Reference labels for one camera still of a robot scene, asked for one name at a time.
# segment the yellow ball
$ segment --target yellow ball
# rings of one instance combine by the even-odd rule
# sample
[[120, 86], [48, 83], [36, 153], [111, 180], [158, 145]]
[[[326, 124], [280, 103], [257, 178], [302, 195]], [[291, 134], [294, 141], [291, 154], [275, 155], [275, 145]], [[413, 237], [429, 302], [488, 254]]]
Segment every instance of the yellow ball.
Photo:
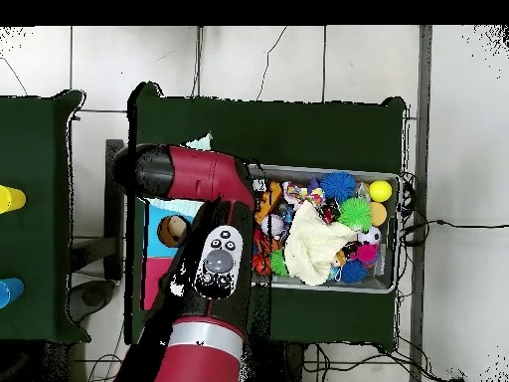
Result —
[[385, 180], [377, 180], [370, 184], [370, 196], [376, 202], [385, 202], [393, 194], [393, 188]]

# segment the cup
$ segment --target cup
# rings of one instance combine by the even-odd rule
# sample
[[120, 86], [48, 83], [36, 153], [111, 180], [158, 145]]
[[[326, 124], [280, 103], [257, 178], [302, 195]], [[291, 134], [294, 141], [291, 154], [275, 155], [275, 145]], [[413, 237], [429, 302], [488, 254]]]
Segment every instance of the cup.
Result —
[[19, 210], [25, 202], [27, 198], [21, 190], [0, 185], [0, 214]]
[[25, 290], [19, 279], [0, 280], [0, 309], [16, 300]]

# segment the metal frame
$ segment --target metal frame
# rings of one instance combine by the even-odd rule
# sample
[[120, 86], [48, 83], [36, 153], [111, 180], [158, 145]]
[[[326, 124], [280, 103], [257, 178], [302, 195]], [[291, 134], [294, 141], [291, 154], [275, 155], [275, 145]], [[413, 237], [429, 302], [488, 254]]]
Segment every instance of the metal frame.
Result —
[[[418, 102], [418, 136], [416, 144], [416, 209], [423, 215], [415, 213], [416, 224], [424, 222], [427, 198], [427, 147], [429, 135], [429, 99], [431, 80], [431, 25], [421, 25], [421, 47], [419, 68], [419, 102]], [[415, 233], [414, 239], [424, 239], [424, 230]], [[414, 248], [414, 270], [412, 274], [414, 293], [411, 310], [411, 347], [410, 358], [419, 366], [423, 364], [423, 319], [424, 319], [424, 244]], [[409, 382], [420, 382], [421, 371], [413, 366], [413, 376]]]
[[122, 279], [123, 273], [123, 194], [113, 181], [113, 157], [123, 147], [122, 140], [108, 139], [105, 155], [104, 236], [73, 245], [71, 273], [104, 259], [104, 278]]

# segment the yellow cup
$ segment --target yellow cup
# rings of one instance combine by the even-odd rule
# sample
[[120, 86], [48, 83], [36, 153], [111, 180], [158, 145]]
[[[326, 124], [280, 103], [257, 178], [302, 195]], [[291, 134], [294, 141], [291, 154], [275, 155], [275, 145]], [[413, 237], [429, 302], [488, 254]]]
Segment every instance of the yellow cup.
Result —
[[25, 202], [27, 198], [21, 190], [0, 185], [0, 214], [19, 210]]

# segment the green spiky ball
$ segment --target green spiky ball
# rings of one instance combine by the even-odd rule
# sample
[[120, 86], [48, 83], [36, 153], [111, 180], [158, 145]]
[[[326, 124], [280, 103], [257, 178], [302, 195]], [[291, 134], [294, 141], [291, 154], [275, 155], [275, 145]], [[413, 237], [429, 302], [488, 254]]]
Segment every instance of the green spiky ball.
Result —
[[339, 222], [355, 231], [367, 232], [371, 227], [371, 207], [362, 198], [347, 199], [341, 204]]
[[270, 254], [270, 268], [272, 272], [277, 276], [287, 276], [288, 270], [284, 264], [284, 257], [282, 255], [282, 249], [274, 251]]

